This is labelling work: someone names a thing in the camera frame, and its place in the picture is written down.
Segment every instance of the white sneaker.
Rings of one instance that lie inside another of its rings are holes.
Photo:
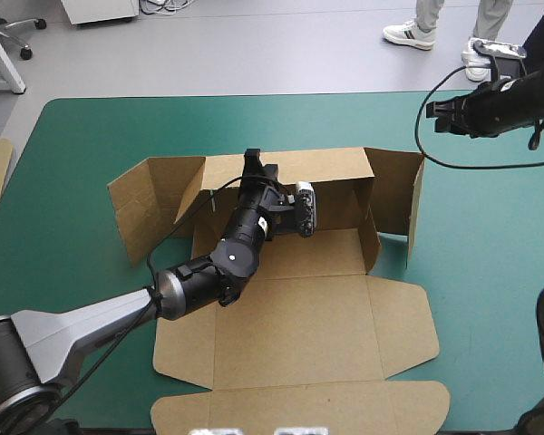
[[[461,60],[468,68],[465,70],[465,76],[472,82],[481,82],[490,75],[490,59],[482,57],[473,49],[473,43],[480,38],[470,38],[461,52]]]
[[[435,29],[424,32],[414,20],[410,20],[400,25],[387,25],[383,29],[383,38],[393,44],[431,50],[435,44]]]

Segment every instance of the white cabinet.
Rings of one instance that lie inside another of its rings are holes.
[[[62,0],[72,24],[133,18],[139,14],[139,0]]]

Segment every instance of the office chair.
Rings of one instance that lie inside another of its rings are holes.
[[[0,38],[11,41],[12,43],[18,45],[20,47],[20,57],[25,61],[33,57],[33,51],[30,49],[30,45],[28,45],[28,43],[18,38],[17,36],[14,36],[10,32],[20,25],[30,23],[34,23],[34,27],[39,30],[46,28],[46,21],[42,18],[29,18],[27,20],[8,23],[4,18],[0,16]]]

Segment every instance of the gray pants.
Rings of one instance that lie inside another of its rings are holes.
[[[472,36],[495,41],[513,0],[480,0]],[[444,0],[417,0],[415,22],[425,32],[435,28]]]

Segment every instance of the white cable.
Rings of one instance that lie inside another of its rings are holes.
[[[165,4],[156,5],[151,0],[140,0],[140,8],[147,15],[175,15],[178,11],[189,7],[195,2],[196,0],[185,0],[183,4],[178,5],[177,0],[166,0]]]

